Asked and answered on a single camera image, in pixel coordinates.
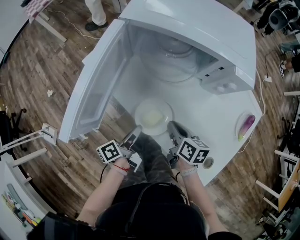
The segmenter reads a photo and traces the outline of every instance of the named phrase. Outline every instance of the wooden floor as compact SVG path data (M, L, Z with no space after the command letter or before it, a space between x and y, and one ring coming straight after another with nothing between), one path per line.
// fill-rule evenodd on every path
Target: wooden floor
M225 1L233 8L234 1ZM104 3L108 21L116 17L113 8ZM83 34L84 25L90 17L83 0L55 0L49 10L63 11ZM240 14L249 22L251 13L241 10ZM8 62L0 70L1 96L9 112L21 108L28 111L21 124L25 130L38 130L46 122L60 129L68 100L83 67L81 60L93 49L97 40L81 36L58 13L48 13L49 23L68 40L64 44L46 29L34 22L26 26L11 49ZM100 37L102 31L94 36ZM225 226L243 239L253 239L261 231L256 226L262 210L263 192L255 184L259 179L273 186L279 173L278 161L274 156L277 148L277 135L284 133L282 117L292 120L296 103L291 97L284 97L287 90L299 90L299 75L288 73L282 79L278 71L278 44L289 41L280 33L263 38L256 33L256 66L260 76L266 74L265 55L272 83L266 82L263 88L266 114L256 127L250 144L245 151L237 154L222 172L207 186L217 213ZM53 90L51 97L47 91ZM256 80L255 96L259 99L259 81ZM45 197L61 212L73 217L80 212L84 202L99 185L103 164L99 162L96 147L113 138L121 139L134 125L127 113L112 100L101 125L100 133L89 134L87 141L57 142L53 147L42 141L28 145L29 152L46 147L46 155L24 164L23 167L33 178L33 183ZM24 155L18 148L17 156Z

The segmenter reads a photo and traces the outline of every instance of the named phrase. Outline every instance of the black chair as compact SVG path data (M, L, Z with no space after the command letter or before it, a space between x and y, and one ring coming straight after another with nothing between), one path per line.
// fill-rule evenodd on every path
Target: black chair
M12 142L13 139L20 138L20 135L19 135L20 133L28 134L19 128L21 115L22 115L22 113L26 113L26 112L27 112L27 110L25 108L21 109L19 116L18 116L17 120L15 121L15 117L16 117L15 112L13 112L11 114L11 118L9 118L6 115L5 111L0 111L0 126L1 126L0 127L0 136L1 136L2 145ZM27 151L27 148L24 148L22 145L20 145L20 147L21 147L21 150ZM9 149L5 152L12 154L13 149Z
M287 145L287 142L290 138L290 129L291 129L291 123L289 120L285 120L284 117L281 119L284 122L284 128L285 128L285 133L282 136L277 135L277 139L282 138L282 142L279 146L279 151L283 151L285 149L285 146Z
M291 130L287 141L287 148L290 153L300 156L300 120L298 119L295 127Z

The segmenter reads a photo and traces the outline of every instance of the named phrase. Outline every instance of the black shirt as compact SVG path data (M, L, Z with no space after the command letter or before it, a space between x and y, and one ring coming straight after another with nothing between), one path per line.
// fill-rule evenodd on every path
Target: black shirt
M176 186L153 185L140 193L148 184L126 187L117 192L114 201L97 221L97 227L120 236L145 238L206 239L202 215L196 208L185 204ZM241 238L231 232L217 232L208 240Z

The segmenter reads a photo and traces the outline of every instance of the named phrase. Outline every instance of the person's leg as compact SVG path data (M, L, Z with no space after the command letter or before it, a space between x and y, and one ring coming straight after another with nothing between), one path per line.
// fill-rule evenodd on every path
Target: person's leg
M145 170L143 161L140 164L139 168L136 172L128 171L127 176L125 176L124 180L122 181L119 189L126 188L132 185L140 184L140 183L147 183L147 179L145 176Z
M263 12L261 18L259 19L259 21L257 23L257 28L258 29L264 28L269 23L269 16L277 8L279 8L279 4L278 3L270 3L266 7L265 11Z
M288 59L286 61L280 61L279 71L282 77L285 76L285 70L293 69L292 59Z
M161 151L161 147L150 136L141 133L132 147L142 158L145 176L149 183L166 182L178 186L170 163Z
M291 64L289 66L287 66L286 69L288 69L288 67L290 68L291 66L294 69L295 73L300 72L300 54L296 55L292 58Z
M94 31L99 28L107 27L108 24L101 0L85 0L85 4L92 13L92 22L87 23L85 29L87 31Z
M273 31L274 29L271 28L270 24L267 24L267 26L264 29L265 35L270 35Z
M124 8L127 6L126 0L112 0L112 4L116 13L123 12Z
M279 47L282 53L287 53L296 49L300 49L300 44L297 40L295 40L288 43L281 43Z

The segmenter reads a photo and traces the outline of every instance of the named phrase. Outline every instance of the person's hand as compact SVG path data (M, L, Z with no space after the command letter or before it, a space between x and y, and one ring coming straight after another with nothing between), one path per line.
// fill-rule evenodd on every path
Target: person's hand
M179 157L179 160L177 162L177 166L179 167L180 171L184 171L184 170L187 170L187 169L190 169L190 168L194 167L194 165L188 164L186 161L182 160L180 157Z
M129 165L127 159L124 157L118 158L114 164L119 167L122 167L122 168L130 168L130 165Z

